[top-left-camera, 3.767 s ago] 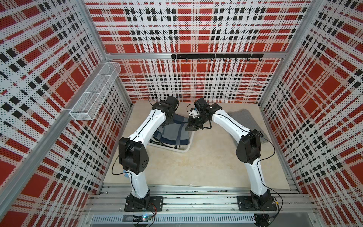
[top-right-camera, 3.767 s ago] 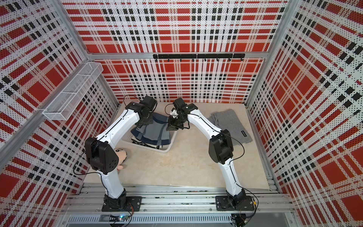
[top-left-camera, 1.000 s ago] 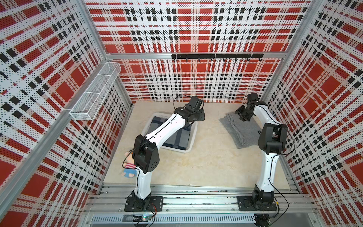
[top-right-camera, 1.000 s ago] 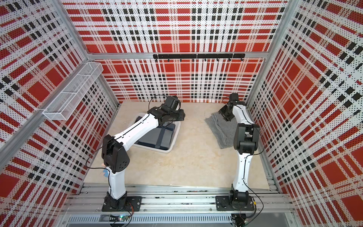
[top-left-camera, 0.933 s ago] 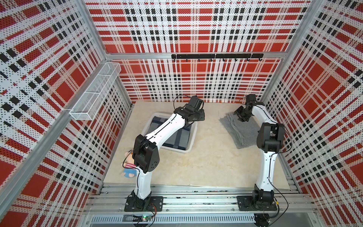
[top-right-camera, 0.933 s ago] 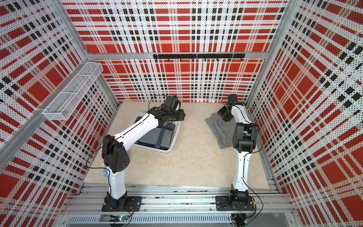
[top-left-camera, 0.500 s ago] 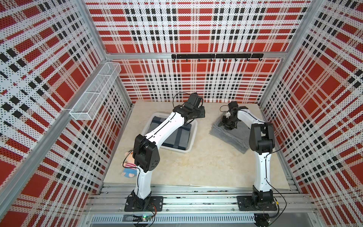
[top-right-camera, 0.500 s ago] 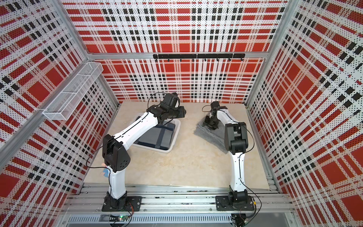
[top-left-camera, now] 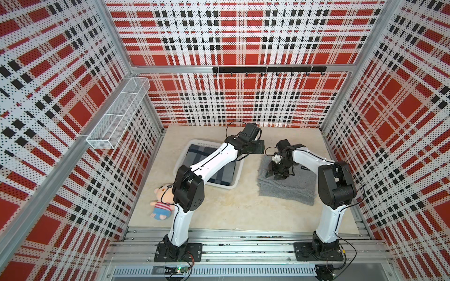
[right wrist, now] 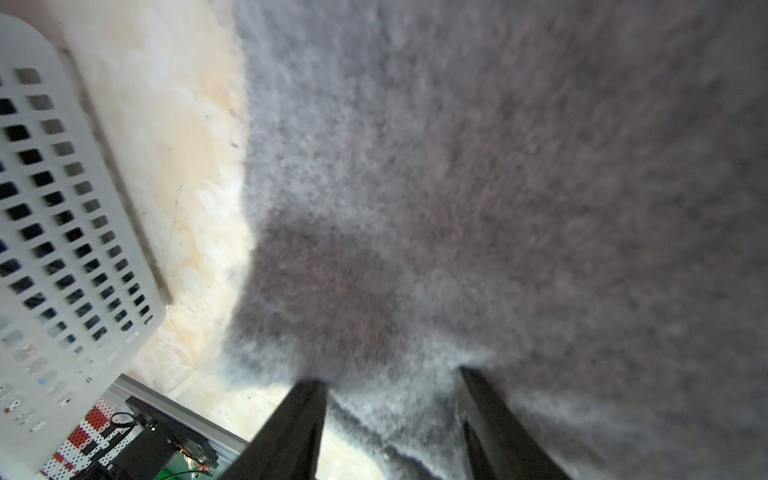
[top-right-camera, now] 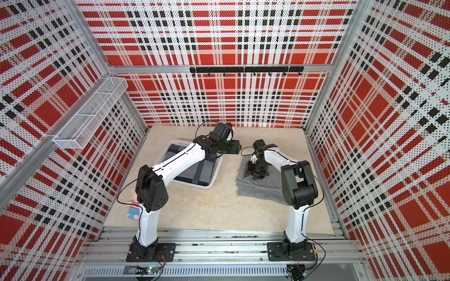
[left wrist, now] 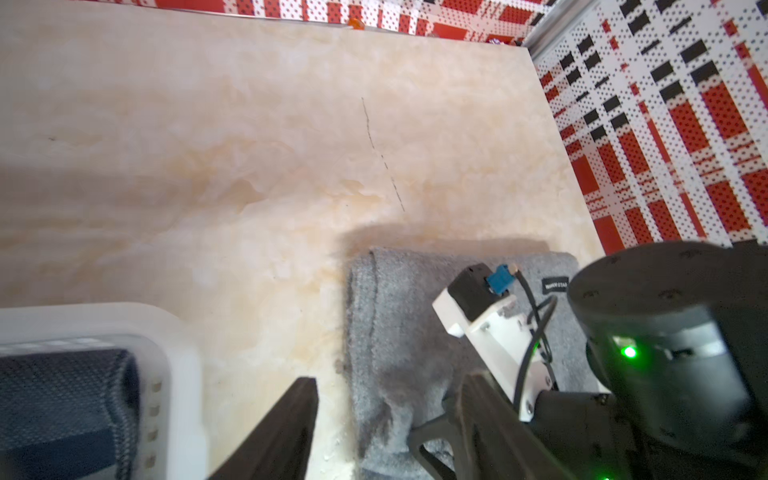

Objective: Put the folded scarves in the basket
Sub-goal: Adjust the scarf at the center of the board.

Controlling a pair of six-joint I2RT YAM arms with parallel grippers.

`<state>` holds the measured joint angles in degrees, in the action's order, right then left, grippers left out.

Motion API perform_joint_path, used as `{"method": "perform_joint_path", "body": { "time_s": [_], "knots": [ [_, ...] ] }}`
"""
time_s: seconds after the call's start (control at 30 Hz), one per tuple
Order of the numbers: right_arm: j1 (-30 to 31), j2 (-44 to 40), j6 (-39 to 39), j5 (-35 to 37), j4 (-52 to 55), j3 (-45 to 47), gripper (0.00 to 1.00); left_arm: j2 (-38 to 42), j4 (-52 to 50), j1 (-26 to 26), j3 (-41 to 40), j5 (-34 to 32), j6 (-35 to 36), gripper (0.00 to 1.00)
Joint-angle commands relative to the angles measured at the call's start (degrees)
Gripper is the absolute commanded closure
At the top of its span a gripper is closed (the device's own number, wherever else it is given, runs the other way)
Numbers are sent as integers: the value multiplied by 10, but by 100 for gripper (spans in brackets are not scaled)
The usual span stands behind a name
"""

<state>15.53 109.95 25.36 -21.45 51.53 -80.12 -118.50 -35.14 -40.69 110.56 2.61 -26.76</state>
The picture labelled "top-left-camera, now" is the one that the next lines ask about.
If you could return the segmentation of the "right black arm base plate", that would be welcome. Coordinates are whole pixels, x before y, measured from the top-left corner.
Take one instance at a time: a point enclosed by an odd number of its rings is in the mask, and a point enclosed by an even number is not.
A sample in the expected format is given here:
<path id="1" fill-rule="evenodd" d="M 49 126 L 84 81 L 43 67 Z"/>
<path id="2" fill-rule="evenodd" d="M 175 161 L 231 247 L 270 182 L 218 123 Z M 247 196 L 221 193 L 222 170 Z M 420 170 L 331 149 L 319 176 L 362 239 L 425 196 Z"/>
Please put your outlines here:
<path id="1" fill-rule="evenodd" d="M 294 243 L 294 254 L 297 261 L 344 261 L 339 241 L 322 244 L 320 241 Z"/>

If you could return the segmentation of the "grey knit scarf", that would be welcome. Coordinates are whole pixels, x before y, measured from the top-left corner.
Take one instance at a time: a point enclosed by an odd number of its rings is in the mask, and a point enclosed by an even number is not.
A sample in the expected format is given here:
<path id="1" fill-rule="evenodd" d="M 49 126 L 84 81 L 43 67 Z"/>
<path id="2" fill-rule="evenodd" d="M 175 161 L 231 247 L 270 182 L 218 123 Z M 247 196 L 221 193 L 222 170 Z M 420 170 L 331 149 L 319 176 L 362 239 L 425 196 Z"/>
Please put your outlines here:
<path id="1" fill-rule="evenodd" d="M 294 200 L 313 206 L 317 196 L 316 174 L 294 166 L 295 175 L 289 176 L 287 179 L 275 179 L 275 176 L 266 177 L 270 162 L 271 159 L 265 156 L 260 163 L 257 177 L 259 196 Z"/>

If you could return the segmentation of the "blue grey plaid scarf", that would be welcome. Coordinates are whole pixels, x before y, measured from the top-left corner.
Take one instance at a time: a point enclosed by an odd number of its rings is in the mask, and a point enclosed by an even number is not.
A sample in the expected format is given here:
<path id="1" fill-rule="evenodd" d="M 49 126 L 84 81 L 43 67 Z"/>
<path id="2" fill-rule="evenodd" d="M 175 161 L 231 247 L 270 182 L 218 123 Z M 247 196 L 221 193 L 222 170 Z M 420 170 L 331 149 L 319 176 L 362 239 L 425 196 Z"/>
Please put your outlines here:
<path id="1" fill-rule="evenodd" d="M 198 163 L 182 165 L 176 175 L 175 183 L 183 187 L 204 187 L 209 179 L 220 169 L 237 159 L 238 150 L 231 144 L 223 143 L 219 148 Z"/>

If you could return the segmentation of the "white plastic basket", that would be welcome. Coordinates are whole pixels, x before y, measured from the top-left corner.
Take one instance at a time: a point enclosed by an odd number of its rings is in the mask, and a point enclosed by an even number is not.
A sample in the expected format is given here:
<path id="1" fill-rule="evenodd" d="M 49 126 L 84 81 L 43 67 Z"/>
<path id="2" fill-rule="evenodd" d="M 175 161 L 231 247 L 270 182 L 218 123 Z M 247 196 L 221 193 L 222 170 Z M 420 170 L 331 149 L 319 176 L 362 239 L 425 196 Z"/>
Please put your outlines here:
<path id="1" fill-rule="evenodd" d="M 243 168 L 243 161 L 237 158 L 238 150 L 231 144 L 192 139 L 181 153 L 173 174 L 186 166 L 201 176 L 205 185 L 231 190 L 237 187 Z"/>

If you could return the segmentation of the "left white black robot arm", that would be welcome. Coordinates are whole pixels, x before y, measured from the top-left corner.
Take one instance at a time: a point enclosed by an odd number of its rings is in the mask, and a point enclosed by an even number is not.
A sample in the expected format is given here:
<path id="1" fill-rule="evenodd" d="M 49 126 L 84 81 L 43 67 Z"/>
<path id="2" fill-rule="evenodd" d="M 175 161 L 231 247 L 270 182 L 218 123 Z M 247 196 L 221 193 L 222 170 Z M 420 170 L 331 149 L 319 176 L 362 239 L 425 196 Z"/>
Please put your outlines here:
<path id="1" fill-rule="evenodd" d="M 194 211 L 205 199 L 205 184 L 220 169 L 251 154 L 263 154 L 262 130 L 254 122 L 245 124 L 236 135 L 226 137 L 224 142 L 209 156 L 187 167 L 182 165 L 172 185 L 175 216 L 172 227 L 164 238 L 164 244 L 180 248 L 187 244 L 189 227 Z"/>

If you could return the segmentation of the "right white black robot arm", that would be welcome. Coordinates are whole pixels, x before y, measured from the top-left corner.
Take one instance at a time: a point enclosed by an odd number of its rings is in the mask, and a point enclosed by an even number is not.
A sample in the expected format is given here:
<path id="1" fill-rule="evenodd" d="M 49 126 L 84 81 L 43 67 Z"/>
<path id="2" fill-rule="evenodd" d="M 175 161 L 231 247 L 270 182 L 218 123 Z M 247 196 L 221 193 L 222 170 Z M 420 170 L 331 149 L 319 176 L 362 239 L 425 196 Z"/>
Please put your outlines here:
<path id="1" fill-rule="evenodd" d="M 319 226 L 313 233 L 312 246 L 316 251 L 338 247 L 343 213 L 357 194 L 349 165 L 323 158 L 303 144 L 291 145 L 286 139 L 279 141 L 276 148 L 278 151 L 271 157 L 267 176 L 286 179 L 294 175 L 293 167 L 298 165 L 314 173 L 323 210 Z"/>

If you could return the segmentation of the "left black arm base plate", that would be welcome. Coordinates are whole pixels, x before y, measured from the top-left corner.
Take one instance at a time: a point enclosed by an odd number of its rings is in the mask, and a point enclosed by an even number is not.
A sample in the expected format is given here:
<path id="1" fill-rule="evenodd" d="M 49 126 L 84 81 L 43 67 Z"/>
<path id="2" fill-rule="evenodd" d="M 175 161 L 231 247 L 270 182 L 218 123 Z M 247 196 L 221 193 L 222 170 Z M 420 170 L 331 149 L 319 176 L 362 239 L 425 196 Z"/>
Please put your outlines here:
<path id="1" fill-rule="evenodd" d="M 178 248 L 160 243 L 157 245 L 154 262 L 200 262 L 202 250 L 202 243 L 187 243 Z"/>

